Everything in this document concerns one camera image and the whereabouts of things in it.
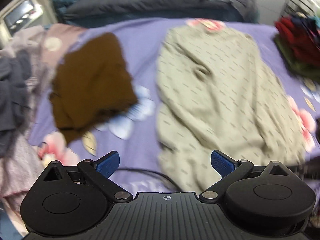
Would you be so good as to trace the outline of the beige polka dot sweater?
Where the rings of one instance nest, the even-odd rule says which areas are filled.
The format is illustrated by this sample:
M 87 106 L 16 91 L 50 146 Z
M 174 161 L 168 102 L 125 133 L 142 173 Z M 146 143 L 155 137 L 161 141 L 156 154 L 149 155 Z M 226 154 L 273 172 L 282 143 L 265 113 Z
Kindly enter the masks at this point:
M 214 150 L 255 165 L 304 162 L 300 123 L 250 35 L 201 24 L 170 29 L 157 86 L 159 163 L 183 191 L 200 193 L 219 181 Z

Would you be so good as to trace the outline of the purple floral bed sheet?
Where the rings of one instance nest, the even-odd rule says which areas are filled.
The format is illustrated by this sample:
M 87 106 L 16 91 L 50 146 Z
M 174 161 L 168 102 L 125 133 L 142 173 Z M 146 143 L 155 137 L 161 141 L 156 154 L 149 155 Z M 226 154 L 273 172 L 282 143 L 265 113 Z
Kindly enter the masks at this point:
M 111 31 L 123 48 L 127 68 L 138 87 L 142 113 L 131 116 L 132 134 L 120 140 L 106 126 L 95 129 L 93 141 L 97 154 L 115 150 L 110 158 L 112 166 L 125 168 L 149 167 L 159 170 L 159 144 L 156 139 L 156 115 L 159 97 L 156 89 L 156 59 L 168 29 L 181 25 L 182 20 L 133 20 L 84 32 L 74 45 Z M 261 55 L 279 78 L 285 92 L 302 108 L 311 103 L 312 115 L 319 113 L 319 104 L 311 97 L 300 78 L 292 76 L 283 63 L 272 38 L 273 27 L 232 23 L 235 28 L 251 35 Z M 147 180 L 137 174 L 118 174 L 112 179 L 136 195 L 127 203 L 109 204 L 107 216 L 96 226 L 74 236 L 75 239 L 256 239 L 257 236 L 237 228 L 215 203 L 203 203 L 195 194 L 167 192 L 163 183 Z

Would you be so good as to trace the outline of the brown folded garment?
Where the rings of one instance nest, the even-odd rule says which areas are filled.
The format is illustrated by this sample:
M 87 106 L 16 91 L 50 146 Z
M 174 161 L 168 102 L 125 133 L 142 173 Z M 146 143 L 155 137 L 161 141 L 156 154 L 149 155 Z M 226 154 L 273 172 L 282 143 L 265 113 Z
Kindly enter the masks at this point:
M 136 104 L 131 81 L 113 33 L 96 37 L 66 54 L 56 70 L 49 97 L 55 126 L 66 142 Z

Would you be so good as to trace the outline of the dark green garment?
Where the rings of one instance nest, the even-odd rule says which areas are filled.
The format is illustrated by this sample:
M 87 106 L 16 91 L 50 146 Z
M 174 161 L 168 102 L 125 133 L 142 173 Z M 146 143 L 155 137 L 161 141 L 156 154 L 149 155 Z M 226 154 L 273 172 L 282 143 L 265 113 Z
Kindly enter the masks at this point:
M 319 82 L 319 68 L 310 64 L 304 63 L 295 58 L 292 49 L 276 34 L 273 38 L 281 57 L 285 61 L 286 68 L 292 74 L 309 78 L 313 81 Z

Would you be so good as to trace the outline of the mauve striped garment pile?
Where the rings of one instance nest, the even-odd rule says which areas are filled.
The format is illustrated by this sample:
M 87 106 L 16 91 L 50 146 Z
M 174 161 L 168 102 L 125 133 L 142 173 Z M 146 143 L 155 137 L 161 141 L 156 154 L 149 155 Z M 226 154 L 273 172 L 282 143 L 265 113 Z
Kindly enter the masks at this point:
M 83 32 L 61 23 L 38 25 L 18 31 L 1 49 L 1 199 L 15 211 L 43 170 L 28 142 L 40 97 Z

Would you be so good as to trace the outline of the red knitted garment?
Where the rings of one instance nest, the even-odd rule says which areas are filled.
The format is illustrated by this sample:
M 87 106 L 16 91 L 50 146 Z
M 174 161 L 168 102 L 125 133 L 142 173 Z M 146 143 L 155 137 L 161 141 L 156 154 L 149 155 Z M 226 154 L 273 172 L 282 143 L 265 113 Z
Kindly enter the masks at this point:
M 296 59 L 319 68 L 319 34 L 294 25 L 291 17 L 282 17 L 274 25 Z

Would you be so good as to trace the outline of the navy pink garment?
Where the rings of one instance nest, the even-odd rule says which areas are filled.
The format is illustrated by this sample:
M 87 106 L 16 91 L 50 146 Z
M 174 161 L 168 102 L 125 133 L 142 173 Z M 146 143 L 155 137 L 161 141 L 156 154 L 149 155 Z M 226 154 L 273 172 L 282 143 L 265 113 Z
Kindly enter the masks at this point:
M 292 16 L 291 22 L 308 31 L 319 34 L 319 17 L 317 16 Z

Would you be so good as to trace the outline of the dark grey duvet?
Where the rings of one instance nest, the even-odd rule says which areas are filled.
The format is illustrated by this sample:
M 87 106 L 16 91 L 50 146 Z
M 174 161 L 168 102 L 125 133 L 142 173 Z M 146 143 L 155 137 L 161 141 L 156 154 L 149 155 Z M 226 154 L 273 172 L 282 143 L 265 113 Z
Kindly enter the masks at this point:
M 228 0 L 79 0 L 57 18 L 85 28 L 142 18 L 208 18 L 246 23 Z

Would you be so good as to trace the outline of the white bedside appliance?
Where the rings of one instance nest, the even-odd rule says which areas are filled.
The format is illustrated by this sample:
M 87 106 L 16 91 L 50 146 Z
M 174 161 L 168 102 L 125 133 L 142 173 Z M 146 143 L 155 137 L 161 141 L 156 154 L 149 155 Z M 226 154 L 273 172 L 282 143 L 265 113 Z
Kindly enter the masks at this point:
M 22 29 L 56 22 L 51 0 L 1 0 L 1 48 Z

